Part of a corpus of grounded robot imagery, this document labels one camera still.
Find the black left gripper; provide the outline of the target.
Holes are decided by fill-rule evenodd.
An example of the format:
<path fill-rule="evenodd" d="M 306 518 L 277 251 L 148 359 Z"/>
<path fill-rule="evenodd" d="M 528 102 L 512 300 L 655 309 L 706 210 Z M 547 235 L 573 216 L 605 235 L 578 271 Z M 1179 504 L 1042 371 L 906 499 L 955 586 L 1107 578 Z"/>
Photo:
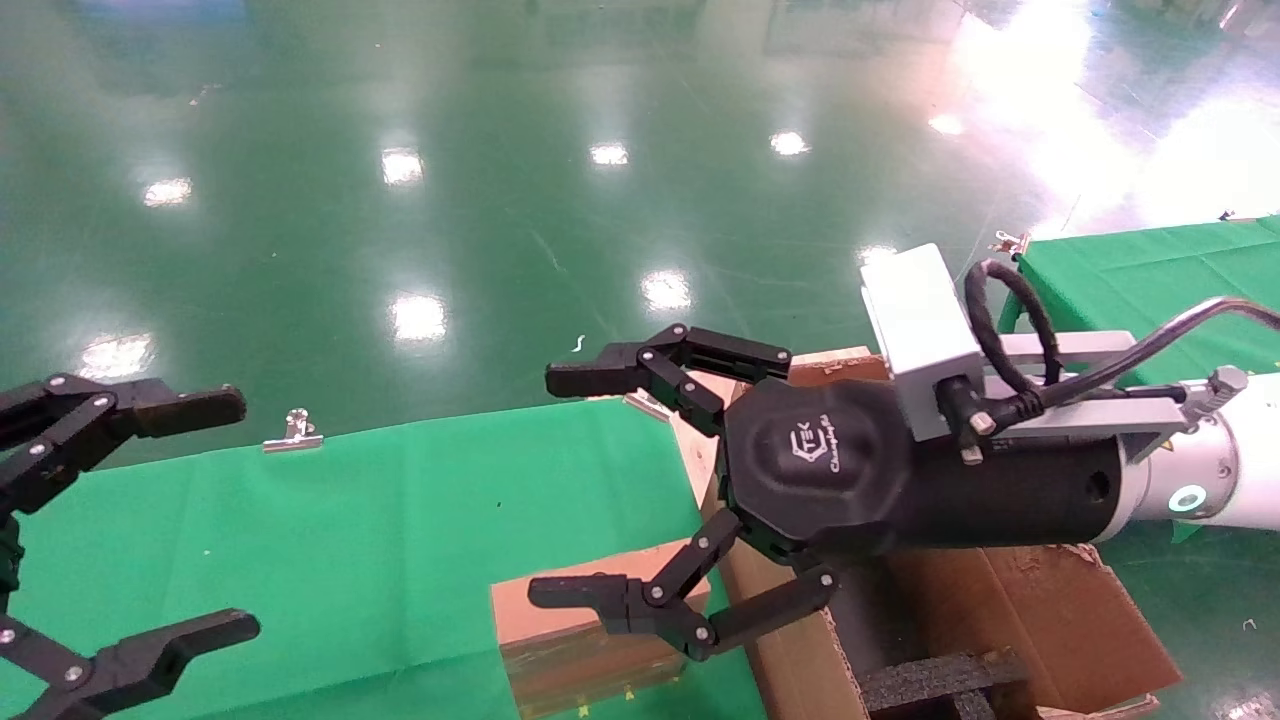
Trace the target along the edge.
<path fill-rule="evenodd" d="M 1 396 L 0 612 L 20 588 L 20 524 L 133 438 L 163 438 L 243 421 L 233 386 L 178 393 L 156 378 L 104 384 L 58 374 Z M 225 609 L 129 635 L 83 656 L 1 615 L 1 656 L 46 683 L 17 719 L 105 719 L 169 696 L 198 656 L 250 642 L 260 621 Z"/>

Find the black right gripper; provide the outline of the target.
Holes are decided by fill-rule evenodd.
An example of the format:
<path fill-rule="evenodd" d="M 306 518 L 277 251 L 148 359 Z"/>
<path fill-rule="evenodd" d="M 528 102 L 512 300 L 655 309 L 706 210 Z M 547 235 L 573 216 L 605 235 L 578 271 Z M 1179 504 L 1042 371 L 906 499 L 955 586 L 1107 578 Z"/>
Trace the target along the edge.
<path fill-rule="evenodd" d="M 899 550 L 1091 543 L 1117 514 L 1115 439 L 1018 441 L 968 465 L 948 438 L 914 439 L 887 383 L 792 386 L 782 380 L 791 361 L 786 348 L 676 323 L 643 342 L 608 343 L 590 361 L 549 364 L 553 397 L 643 389 L 703 436 L 721 434 L 727 509 L 650 580 L 534 577 L 530 603 L 590 609 L 611 635 L 655 635 L 701 662 L 818 612 L 837 589 L 835 573 L 814 566 L 710 616 L 696 611 L 689 594 L 740 538 L 773 562 L 796 565 Z M 753 387 L 724 410 L 690 372 Z"/>

